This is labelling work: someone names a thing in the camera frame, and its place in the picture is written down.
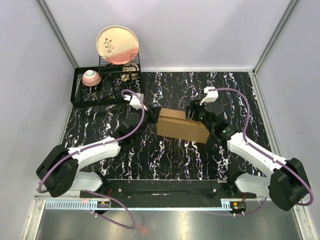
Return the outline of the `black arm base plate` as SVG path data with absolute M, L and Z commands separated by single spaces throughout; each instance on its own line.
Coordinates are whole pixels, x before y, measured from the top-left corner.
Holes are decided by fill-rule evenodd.
M 151 180 L 108 179 L 95 191 L 116 199 L 131 196 L 200 195 L 215 199 L 254 199 L 254 193 L 242 193 L 226 180 Z

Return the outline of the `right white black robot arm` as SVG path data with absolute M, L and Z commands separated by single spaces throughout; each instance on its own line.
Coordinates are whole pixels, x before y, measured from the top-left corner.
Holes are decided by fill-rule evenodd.
M 263 176 L 237 172 L 228 178 L 227 192 L 232 198 L 243 194 L 255 194 L 270 198 L 284 211 L 301 205 L 302 199 L 309 195 L 313 202 L 311 186 L 304 166 L 297 158 L 290 160 L 276 155 L 246 137 L 224 118 L 224 111 L 218 103 L 202 103 L 193 100 L 185 108 L 189 120 L 201 122 L 208 130 L 206 145 L 222 147 L 224 153 L 234 153 L 258 168 Z

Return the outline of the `brown cardboard box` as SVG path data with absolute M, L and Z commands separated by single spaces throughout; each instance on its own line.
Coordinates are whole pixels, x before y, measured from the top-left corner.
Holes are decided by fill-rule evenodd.
M 209 131 L 200 121 L 186 118 L 180 110 L 162 108 L 156 123 L 156 134 L 162 137 L 205 144 Z

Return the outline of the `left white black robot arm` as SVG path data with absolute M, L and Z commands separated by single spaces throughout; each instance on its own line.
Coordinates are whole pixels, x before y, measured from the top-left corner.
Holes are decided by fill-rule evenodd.
M 86 166 L 102 159 L 114 158 L 138 141 L 148 124 L 156 124 L 161 111 L 160 105 L 146 104 L 144 109 L 129 113 L 116 132 L 100 141 L 73 148 L 56 145 L 35 174 L 40 180 L 39 193 L 49 193 L 57 198 L 69 191 L 89 190 L 95 197 L 103 198 L 108 186 L 96 172 L 83 172 Z

